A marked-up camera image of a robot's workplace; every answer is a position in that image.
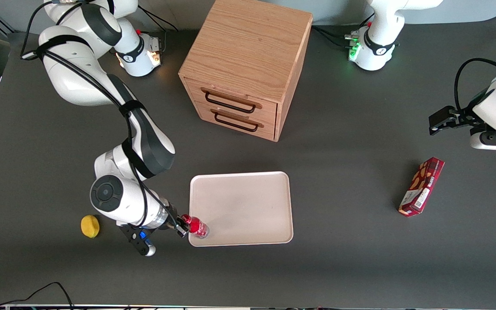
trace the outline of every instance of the velcro strap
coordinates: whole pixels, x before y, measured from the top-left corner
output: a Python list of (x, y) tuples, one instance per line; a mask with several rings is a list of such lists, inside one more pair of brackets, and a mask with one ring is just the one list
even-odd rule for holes
[(128, 139), (124, 140), (122, 142), (122, 150), (124, 150), (124, 154), (126, 155), (127, 159), (130, 160), (130, 162), (133, 164), (133, 166), (141, 172), (141, 174), (146, 178), (150, 179), (154, 176), (152, 172), (146, 167), (144, 164), (143, 160), (140, 159), (139, 155), (132, 149), (130, 141)]
[(106, 0), (108, 2), (108, 11), (114, 15), (114, 0)]
[(130, 100), (126, 102), (125, 104), (122, 104), (118, 110), (120, 110), (120, 113), (124, 118), (128, 118), (128, 114), (130, 111), (135, 110), (138, 108), (142, 108), (143, 110), (146, 111), (146, 108), (143, 106), (143, 104), (137, 100)]
[(49, 39), (49, 41), (40, 45), (36, 49), (36, 56), (41, 58), (45, 53), (45, 51), (47, 51), (51, 47), (56, 47), (57, 45), (65, 44), (67, 42), (80, 42), (87, 45), (89, 49), (91, 49), (87, 41), (85, 41), (81, 37), (78, 37), (77, 35), (63, 34), (63, 35), (57, 35), (56, 37), (52, 37), (51, 39)]

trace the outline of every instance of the red cardboard box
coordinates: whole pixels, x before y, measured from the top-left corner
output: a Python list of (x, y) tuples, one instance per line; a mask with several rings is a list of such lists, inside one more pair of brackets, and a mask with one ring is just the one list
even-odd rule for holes
[(399, 206), (401, 214), (409, 217), (422, 213), (444, 164), (444, 161), (432, 157), (419, 166)]

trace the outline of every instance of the wall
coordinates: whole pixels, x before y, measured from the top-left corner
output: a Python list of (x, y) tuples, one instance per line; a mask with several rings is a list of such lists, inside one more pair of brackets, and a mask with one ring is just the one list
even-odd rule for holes
[[(359, 23), (370, 15), (371, 8), (364, 0), (265, 0), (313, 13), (317, 25)], [(41, 0), (0, 0), (0, 17), (14, 29), (24, 31), (30, 14)], [(213, 0), (139, 0), (146, 9), (169, 20), (181, 29), (200, 28)], [(437, 8), (422, 11), (404, 11), (409, 24), (476, 22), (496, 16), (496, 0), (444, 0)], [(157, 26), (140, 10), (129, 19), (136, 28), (156, 30)], [(42, 11), (36, 16), (31, 32), (53, 25)]]

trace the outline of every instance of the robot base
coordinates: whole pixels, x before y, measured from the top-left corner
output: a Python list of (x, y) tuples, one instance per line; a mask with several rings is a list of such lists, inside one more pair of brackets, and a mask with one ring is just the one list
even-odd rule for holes
[(356, 63), (360, 68), (367, 71), (376, 71), (384, 67), (384, 65), (391, 59), (391, 53), (395, 48), (395, 45), (391, 47), (388, 51), (385, 51), (382, 55), (375, 55), (374, 52), (368, 45), (366, 45), (364, 40), (361, 40), (364, 33), (369, 28), (367, 26), (361, 27), (359, 30), (351, 32), (352, 37), (358, 37), (360, 44), (356, 45), (355, 49), (350, 49), (348, 54), (348, 60)]
[(143, 51), (139, 53), (136, 59), (120, 58), (118, 54), (116, 57), (120, 61), (120, 66), (126, 69), (130, 76), (142, 77), (152, 72), (156, 67), (161, 65), (160, 58), (160, 40), (157, 37), (151, 37), (148, 34), (140, 34), (139, 37), (143, 40)]

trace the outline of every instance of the red bottle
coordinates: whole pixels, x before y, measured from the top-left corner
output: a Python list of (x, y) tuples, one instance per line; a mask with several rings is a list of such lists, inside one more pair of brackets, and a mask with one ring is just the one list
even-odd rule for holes
[(208, 225), (204, 224), (198, 217), (189, 216), (187, 214), (183, 214), (181, 216), (185, 223), (189, 224), (189, 233), (193, 234), (195, 237), (199, 239), (204, 239), (208, 237), (209, 228)]

